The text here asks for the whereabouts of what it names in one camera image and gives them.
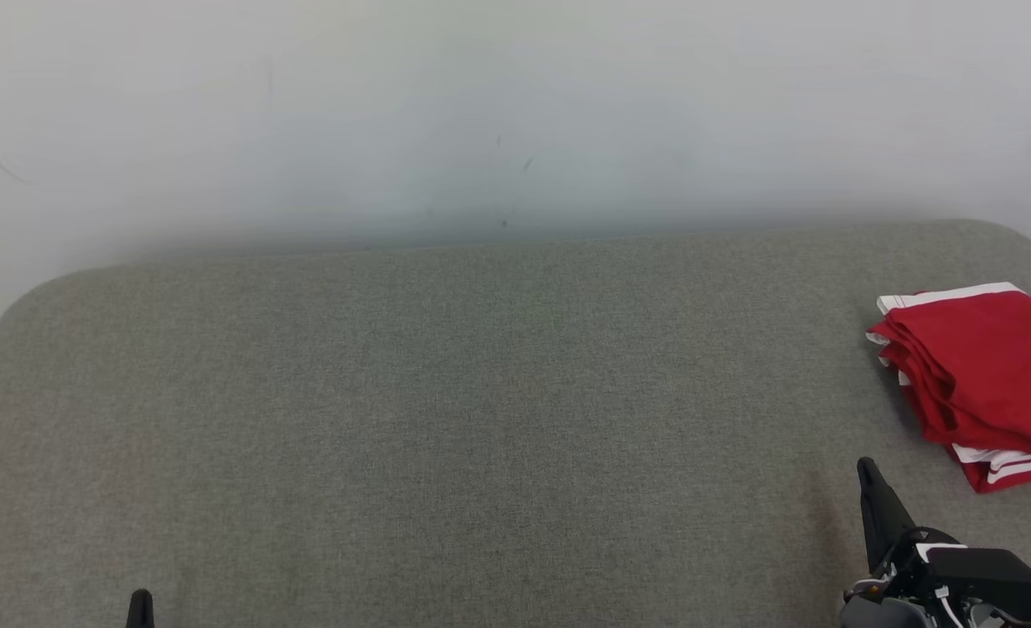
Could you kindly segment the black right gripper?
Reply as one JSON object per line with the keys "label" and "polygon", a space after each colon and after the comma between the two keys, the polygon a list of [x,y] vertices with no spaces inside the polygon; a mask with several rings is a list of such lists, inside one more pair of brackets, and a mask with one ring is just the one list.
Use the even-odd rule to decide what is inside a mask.
{"label": "black right gripper", "polygon": [[1031,625],[1031,565],[1006,549],[965,546],[917,526],[871,457],[857,461],[868,570],[883,596],[917,605],[932,625]]}

